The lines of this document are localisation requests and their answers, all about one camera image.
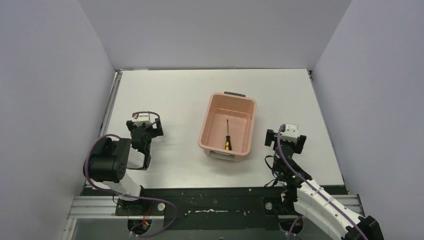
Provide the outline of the yellow black handled screwdriver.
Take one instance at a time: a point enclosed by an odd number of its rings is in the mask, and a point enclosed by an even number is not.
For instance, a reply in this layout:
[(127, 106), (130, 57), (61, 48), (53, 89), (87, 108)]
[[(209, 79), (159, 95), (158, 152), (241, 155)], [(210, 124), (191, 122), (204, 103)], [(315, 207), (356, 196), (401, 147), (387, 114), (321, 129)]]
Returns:
[(226, 120), (226, 136), (225, 136), (225, 146), (224, 149), (227, 151), (232, 150), (232, 144), (231, 144), (231, 136), (230, 136), (230, 128), (229, 128), (229, 120)]

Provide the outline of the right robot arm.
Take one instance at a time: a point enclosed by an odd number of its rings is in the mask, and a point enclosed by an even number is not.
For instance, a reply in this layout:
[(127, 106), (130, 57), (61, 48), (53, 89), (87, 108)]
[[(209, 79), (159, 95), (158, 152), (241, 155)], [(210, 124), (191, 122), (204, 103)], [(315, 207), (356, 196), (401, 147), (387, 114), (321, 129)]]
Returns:
[(333, 240), (382, 240), (384, 236), (375, 218), (362, 216), (340, 203), (295, 162), (293, 155), (302, 153), (306, 139), (293, 124), (266, 131), (264, 144), (274, 150), (273, 162), (268, 165), (274, 180), (266, 187), (282, 183), (282, 203)]

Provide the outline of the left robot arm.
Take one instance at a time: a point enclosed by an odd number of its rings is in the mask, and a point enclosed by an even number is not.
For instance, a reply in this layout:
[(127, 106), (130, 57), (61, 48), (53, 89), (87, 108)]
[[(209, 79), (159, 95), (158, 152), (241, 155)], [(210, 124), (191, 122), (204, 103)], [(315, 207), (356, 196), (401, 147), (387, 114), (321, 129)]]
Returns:
[(148, 208), (148, 201), (141, 197), (143, 187), (137, 184), (127, 170), (145, 171), (151, 163), (152, 139), (163, 136), (160, 118), (128, 120), (129, 138), (106, 134), (98, 139), (84, 161), (83, 175), (90, 181), (102, 183), (108, 192), (128, 202), (128, 208), (141, 215)]

